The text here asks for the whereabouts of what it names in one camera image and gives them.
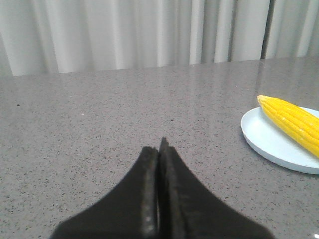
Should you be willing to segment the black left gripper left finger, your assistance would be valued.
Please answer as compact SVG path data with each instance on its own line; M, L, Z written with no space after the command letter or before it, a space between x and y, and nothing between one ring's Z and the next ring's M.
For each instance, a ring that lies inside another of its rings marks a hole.
M158 151L143 147L125 177L97 203L62 222L52 239L157 239Z

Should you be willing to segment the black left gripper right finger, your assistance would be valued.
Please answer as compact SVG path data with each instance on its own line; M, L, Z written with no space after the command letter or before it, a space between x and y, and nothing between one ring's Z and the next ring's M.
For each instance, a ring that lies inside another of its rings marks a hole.
M272 239L264 226L212 194L162 138L159 147L161 239Z

